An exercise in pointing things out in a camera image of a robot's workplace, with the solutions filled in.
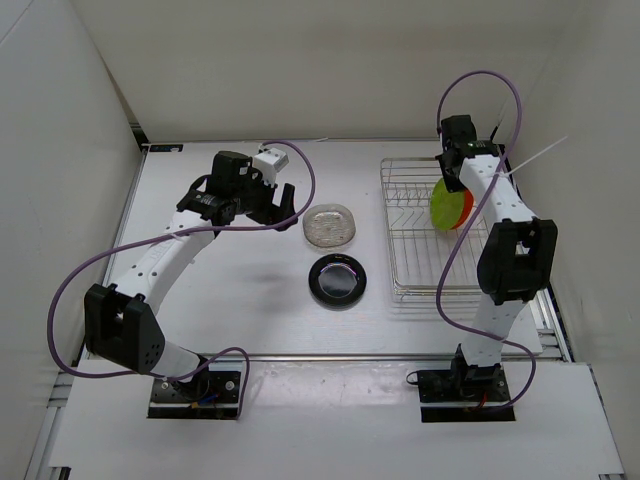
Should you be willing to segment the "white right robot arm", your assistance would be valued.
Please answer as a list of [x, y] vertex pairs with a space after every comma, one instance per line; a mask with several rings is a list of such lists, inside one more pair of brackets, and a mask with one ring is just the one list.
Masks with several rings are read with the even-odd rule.
[[500, 171], [500, 148], [480, 140], [468, 115], [441, 121], [443, 153], [437, 157], [451, 193], [469, 193], [488, 228], [477, 263], [482, 296], [473, 331], [459, 345], [449, 387], [470, 400], [501, 370], [502, 342], [526, 304], [549, 285], [558, 229], [520, 199]]

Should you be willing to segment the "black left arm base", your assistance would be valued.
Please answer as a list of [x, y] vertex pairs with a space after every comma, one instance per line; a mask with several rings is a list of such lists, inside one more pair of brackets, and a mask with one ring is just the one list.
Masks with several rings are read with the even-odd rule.
[[155, 380], [148, 419], [237, 420], [245, 373], [239, 362], [213, 363], [189, 382]]

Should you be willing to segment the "orange plate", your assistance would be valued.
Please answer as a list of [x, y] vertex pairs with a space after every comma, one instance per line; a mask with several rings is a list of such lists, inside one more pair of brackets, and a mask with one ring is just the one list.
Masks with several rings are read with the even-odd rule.
[[474, 206], [474, 197], [469, 190], [465, 190], [463, 192], [463, 205], [458, 221], [454, 225], [453, 229], [458, 229], [461, 227], [469, 218], [471, 211]]

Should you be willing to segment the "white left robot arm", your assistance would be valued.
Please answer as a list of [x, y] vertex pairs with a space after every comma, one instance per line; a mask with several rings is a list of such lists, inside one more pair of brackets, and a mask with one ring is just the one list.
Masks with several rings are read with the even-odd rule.
[[295, 213], [295, 188], [286, 184], [273, 202], [285, 152], [261, 147], [254, 156], [220, 151], [209, 174], [197, 178], [165, 230], [168, 238], [109, 286], [94, 285], [84, 297], [85, 343], [104, 359], [138, 374], [167, 377], [188, 400], [208, 392], [203, 356], [165, 339], [156, 315], [167, 293], [195, 257], [226, 227], [244, 215], [260, 225], [278, 224]]

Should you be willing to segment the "lime green plate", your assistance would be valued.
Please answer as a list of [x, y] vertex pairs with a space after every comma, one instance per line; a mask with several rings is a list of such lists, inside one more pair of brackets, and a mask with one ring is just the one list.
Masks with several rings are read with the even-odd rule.
[[435, 184], [430, 197], [430, 219], [434, 228], [456, 230], [453, 227], [462, 210], [464, 191], [449, 192], [443, 179]]

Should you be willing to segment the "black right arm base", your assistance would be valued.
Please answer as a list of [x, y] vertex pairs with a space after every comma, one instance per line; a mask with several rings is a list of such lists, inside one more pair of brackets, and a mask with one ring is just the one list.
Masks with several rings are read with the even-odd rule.
[[408, 373], [408, 385], [418, 389], [421, 422], [488, 423], [516, 420], [505, 372], [500, 364], [469, 365], [457, 352], [446, 369]]

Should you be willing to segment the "black plate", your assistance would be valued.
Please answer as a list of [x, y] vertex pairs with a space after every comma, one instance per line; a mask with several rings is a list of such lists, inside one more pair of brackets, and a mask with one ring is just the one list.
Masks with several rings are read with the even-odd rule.
[[310, 268], [308, 287], [314, 300], [325, 308], [345, 310], [356, 305], [365, 293], [367, 275], [355, 258], [328, 254]]

